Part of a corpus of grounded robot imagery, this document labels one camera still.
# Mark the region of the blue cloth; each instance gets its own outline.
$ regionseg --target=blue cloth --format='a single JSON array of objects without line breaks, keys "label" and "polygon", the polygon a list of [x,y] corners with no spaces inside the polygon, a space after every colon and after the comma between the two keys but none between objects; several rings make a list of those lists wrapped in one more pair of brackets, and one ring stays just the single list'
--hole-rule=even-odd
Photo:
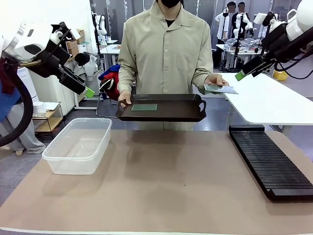
[{"label": "blue cloth", "polygon": [[118,72],[120,68],[121,68],[121,66],[119,64],[116,64],[116,65],[112,66],[111,68],[109,68],[107,71],[105,71],[103,74],[101,74],[98,77],[98,79],[100,81],[102,81],[105,75],[109,74],[110,72]]},{"label": "blue cloth", "polygon": [[0,122],[3,122],[6,115],[10,112],[13,105],[21,97],[19,91],[15,88],[13,94],[4,94],[1,92],[2,83],[0,82]]}]

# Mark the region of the black ribbed rack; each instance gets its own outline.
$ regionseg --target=black ribbed rack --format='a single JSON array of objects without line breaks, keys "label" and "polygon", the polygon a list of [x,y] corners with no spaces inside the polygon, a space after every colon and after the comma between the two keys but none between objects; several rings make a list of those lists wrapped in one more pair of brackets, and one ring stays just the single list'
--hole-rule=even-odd
[{"label": "black ribbed rack", "polygon": [[313,201],[313,185],[265,133],[264,126],[230,126],[229,134],[266,197]]}]

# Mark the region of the green rectangle on tray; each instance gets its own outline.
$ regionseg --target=green rectangle on tray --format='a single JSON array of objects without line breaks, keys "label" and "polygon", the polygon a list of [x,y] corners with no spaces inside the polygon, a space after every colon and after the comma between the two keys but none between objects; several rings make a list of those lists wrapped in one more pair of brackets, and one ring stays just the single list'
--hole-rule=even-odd
[{"label": "green rectangle on tray", "polygon": [[157,104],[134,104],[132,111],[156,111]]}]

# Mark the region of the person's left hand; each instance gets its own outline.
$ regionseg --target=person's left hand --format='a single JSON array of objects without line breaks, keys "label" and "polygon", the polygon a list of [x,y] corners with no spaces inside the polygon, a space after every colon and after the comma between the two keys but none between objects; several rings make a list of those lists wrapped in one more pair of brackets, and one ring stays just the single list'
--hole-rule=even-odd
[{"label": "person's left hand", "polygon": [[207,85],[229,86],[229,83],[226,82],[222,78],[222,75],[218,73],[212,73],[208,75],[204,83]]}]

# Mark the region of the person's hand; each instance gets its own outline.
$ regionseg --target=person's hand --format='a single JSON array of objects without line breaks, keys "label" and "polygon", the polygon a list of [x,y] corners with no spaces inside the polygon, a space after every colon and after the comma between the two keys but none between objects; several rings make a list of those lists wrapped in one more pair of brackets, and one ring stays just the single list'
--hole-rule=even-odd
[{"label": "person's hand", "polygon": [[222,75],[217,73],[208,75],[204,83],[207,85],[229,86],[229,83],[222,78]]},{"label": "person's hand", "polygon": [[119,94],[119,98],[118,98],[118,101],[121,101],[121,100],[125,100],[127,102],[127,104],[132,104],[131,102],[131,95],[132,93],[130,93],[128,90],[123,90],[120,94]]}]

